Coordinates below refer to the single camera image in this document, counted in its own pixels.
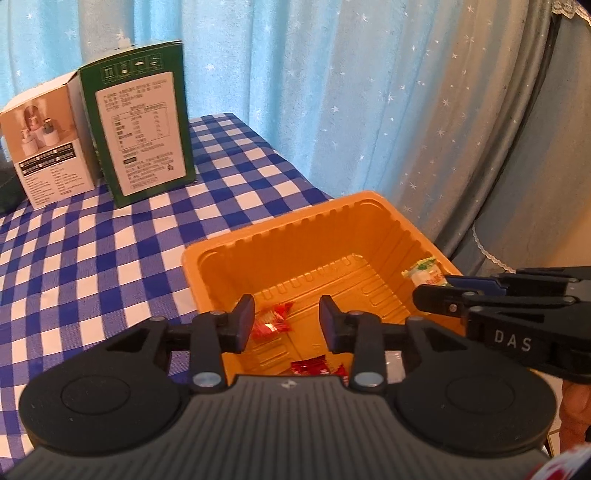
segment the blue curtain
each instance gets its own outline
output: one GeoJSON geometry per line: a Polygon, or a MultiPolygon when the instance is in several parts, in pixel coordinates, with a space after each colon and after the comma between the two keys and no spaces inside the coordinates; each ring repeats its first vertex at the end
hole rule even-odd
{"type": "Polygon", "coordinates": [[[420,2],[0,0],[0,104],[118,37],[182,38],[191,116],[237,114],[330,194],[388,195],[462,7],[420,2]]]}
{"type": "Polygon", "coordinates": [[[0,0],[0,105],[120,38],[180,38],[191,116],[237,114],[328,194],[376,190],[435,239],[483,162],[530,2],[0,0]]]}

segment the green box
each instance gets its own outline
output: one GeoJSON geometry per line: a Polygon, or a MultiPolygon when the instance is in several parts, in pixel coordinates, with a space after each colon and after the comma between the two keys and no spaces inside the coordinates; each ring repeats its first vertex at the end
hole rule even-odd
{"type": "Polygon", "coordinates": [[[79,75],[116,207],[195,181],[181,41],[120,51],[79,75]]]}

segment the screw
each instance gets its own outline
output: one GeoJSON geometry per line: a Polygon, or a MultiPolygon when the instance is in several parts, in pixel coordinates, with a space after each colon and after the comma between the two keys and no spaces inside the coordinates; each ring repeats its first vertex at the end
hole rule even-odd
{"type": "Polygon", "coordinates": [[[377,372],[361,372],[355,375],[354,380],[361,387],[377,387],[382,384],[384,378],[377,372]]]}
{"type": "Polygon", "coordinates": [[[193,375],[193,383],[198,387],[211,388],[222,382],[222,377],[215,372],[201,372],[193,375]]]}

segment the white box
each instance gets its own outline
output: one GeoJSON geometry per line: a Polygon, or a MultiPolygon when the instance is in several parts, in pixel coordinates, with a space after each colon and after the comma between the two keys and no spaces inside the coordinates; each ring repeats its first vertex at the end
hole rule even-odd
{"type": "Polygon", "coordinates": [[[96,187],[100,170],[76,72],[17,95],[0,125],[34,209],[96,187]]]}

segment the ridged surface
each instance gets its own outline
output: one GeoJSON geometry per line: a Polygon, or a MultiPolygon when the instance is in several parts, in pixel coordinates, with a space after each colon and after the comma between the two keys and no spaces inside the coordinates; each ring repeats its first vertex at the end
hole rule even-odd
{"type": "Polygon", "coordinates": [[[376,396],[336,377],[240,377],[195,397],[157,440],[105,458],[37,449],[8,480],[523,480],[540,452],[461,458],[407,432],[376,396]]]}

